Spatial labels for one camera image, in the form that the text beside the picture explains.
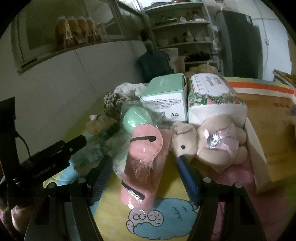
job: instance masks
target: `white wall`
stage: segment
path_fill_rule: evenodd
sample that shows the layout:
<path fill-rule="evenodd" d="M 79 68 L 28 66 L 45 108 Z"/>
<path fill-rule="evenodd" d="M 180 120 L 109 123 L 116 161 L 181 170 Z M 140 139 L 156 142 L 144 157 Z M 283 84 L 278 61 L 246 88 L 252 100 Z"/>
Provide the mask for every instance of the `white wall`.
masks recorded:
<path fill-rule="evenodd" d="M 123 82 L 142 81 L 135 67 L 136 59 L 146 51 L 141 41 L 72 50 L 19 76 L 10 31 L 11 26 L 0 39 L 0 101 L 16 97 L 16 129 L 31 154 L 62 139 L 107 91 Z M 27 151 L 19 139 L 17 149 L 20 160 L 25 160 Z"/>

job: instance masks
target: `mint green box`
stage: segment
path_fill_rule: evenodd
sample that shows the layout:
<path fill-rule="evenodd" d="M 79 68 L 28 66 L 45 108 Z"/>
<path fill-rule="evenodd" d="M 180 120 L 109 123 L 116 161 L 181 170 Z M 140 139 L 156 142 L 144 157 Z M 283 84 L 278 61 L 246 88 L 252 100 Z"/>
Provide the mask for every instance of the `mint green box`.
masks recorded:
<path fill-rule="evenodd" d="M 187 86 L 183 74 L 153 78 L 140 97 L 167 121 L 187 121 Z"/>

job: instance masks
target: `pink bow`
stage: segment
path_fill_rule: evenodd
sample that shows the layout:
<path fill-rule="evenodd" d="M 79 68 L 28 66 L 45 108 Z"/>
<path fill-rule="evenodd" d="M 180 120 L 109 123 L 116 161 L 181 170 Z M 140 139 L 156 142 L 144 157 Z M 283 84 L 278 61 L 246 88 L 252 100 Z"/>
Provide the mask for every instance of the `pink bow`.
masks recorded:
<path fill-rule="evenodd" d="M 237 154 L 237 149 L 239 147 L 239 142 L 236 139 L 236 131 L 235 126 L 233 123 L 231 123 L 230 126 L 216 130 L 212 133 L 209 133 L 205 125 L 201 125 L 201 130 L 199 130 L 199 133 L 202 133 L 205 138 L 201 137 L 201 140 L 198 145 L 197 154 L 200 152 L 203 148 L 211 148 L 211 149 L 220 149 L 225 150 L 229 153 L 230 159 L 235 158 Z M 207 143 L 207 139 L 210 135 L 217 134 L 220 138 L 220 142 L 215 147 L 210 147 Z"/>

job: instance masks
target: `orange stripe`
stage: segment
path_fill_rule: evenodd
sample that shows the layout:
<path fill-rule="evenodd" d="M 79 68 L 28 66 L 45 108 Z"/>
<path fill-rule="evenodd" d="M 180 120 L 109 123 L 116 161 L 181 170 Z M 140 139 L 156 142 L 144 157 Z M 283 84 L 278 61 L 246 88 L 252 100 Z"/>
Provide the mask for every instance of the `orange stripe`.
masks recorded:
<path fill-rule="evenodd" d="M 276 85 L 267 85 L 267 84 L 260 84 L 260 83 L 249 83 L 249 82 L 228 82 L 229 85 L 233 88 L 250 88 L 250 89 L 261 89 L 261 90 L 272 90 L 278 91 L 282 93 L 293 94 L 296 96 L 294 90 L 289 88 L 284 88 Z"/>

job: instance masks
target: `eye mask strap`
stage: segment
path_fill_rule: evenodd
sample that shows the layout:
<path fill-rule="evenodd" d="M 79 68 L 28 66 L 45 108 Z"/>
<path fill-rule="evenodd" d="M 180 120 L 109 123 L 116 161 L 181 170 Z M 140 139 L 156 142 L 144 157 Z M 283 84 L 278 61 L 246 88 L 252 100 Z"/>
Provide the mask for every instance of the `eye mask strap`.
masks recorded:
<path fill-rule="evenodd" d="M 146 136 L 146 137 L 135 137 L 130 140 L 133 141 L 140 141 L 140 140 L 149 140 L 150 142 L 156 141 L 156 136 Z"/>
<path fill-rule="evenodd" d="M 129 185 L 127 185 L 126 183 L 124 183 L 123 181 L 121 182 L 121 185 L 123 187 L 125 187 L 127 190 L 133 192 L 133 194 L 135 196 L 138 196 L 139 199 L 144 200 L 145 199 L 145 195 L 140 193 L 139 191 L 136 191 L 135 189 L 133 189 L 132 187 L 130 187 Z"/>

